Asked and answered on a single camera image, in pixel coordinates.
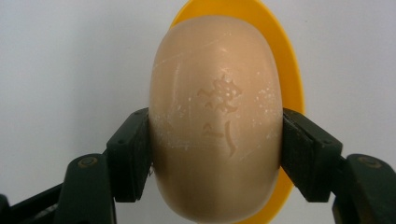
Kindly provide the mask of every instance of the yellow disc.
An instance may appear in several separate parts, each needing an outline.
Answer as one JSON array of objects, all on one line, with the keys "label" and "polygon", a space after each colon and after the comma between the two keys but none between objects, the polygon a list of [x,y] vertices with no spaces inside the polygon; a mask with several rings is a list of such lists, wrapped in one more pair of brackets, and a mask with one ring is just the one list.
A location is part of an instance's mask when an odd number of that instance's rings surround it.
[{"label": "yellow disc", "polygon": [[[258,0],[190,0],[177,14],[172,26],[204,15],[232,16],[254,25],[268,41],[276,60],[283,107],[304,113],[303,85],[297,60],[280,23]],[[264,208],[239,224],[268,223],[281,209],[291,192],[292,183],[280,169],[276,187]]]}]

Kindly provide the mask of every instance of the beige soap bar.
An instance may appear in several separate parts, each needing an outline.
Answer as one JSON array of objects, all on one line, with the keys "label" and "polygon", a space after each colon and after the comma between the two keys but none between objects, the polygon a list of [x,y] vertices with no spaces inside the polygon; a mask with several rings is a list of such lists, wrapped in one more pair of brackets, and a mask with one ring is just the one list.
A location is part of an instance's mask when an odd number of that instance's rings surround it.
[{"label": "beige soap bar", "polygon": [[176,213],[229,223],[265,205],[282,102],[274,57],[252,25],[204,16],[172,28],[153,65],[148,115],[158,187]]}]

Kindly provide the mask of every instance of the white wall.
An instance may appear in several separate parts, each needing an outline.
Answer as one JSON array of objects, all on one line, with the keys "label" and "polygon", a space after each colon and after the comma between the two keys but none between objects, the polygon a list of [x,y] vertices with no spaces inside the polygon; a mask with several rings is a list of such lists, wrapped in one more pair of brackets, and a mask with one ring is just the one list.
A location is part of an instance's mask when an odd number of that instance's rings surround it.
[{"label": "white wall", "polygon": [[[102,152],[148,106],[155,51],[185,1],[0,2],[0,193],[11,204]],[[396,2],[266,0],[294,46],[306,115],[355,152],[396,168]],[[331,203],[295,190],[273,223],[333,223]],[[119,223],[190,223],[154,178]]]}]

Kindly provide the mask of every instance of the metal screw head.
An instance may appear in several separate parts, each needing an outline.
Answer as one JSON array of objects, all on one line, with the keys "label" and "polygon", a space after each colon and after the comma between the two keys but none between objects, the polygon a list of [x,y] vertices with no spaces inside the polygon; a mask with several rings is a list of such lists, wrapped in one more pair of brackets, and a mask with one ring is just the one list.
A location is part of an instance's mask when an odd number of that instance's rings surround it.
[{"label": "metal screw head", "polygon": [[85,157],[78,162],[79,168],[87,168],[89,166],[95,165],[98,160],[95,157]]},{"label": "metal screw head", "polygon": [[371,158],[371,157],[361,156],[358,158],[358,161],[365,164],[368,167],[375,168],[375,169],[378,169],[382,166],[381,162],[379,162],[378,160]]}]

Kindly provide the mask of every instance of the embossed logo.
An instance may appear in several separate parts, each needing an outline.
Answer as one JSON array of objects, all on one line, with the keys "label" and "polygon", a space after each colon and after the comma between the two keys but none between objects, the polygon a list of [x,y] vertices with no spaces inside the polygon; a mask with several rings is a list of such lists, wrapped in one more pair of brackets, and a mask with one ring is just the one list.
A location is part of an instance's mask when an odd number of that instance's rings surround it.
[{"label": "embossed logo", "polygon": [[[216,111],[220,111],[224,115],[233,113],[238,110],[238,106],[232,105],[232,101],[242,94],[242,90],[238,88],[232,80],[227,80],[225,76],[219,79],[215,79],[212,82],[212,90],[200,89],[197,92],[198,96],[206,97],[207,102],[205,108]],[[225,138],[227,145],[230,148],[230,157],[235,153],[236,146],[233,143],[233,139],[230,134],[231,121],[226,120],[222,125],[221,130],[214,130],[214,125],[207,122],[203,126],[203,136]]]}]

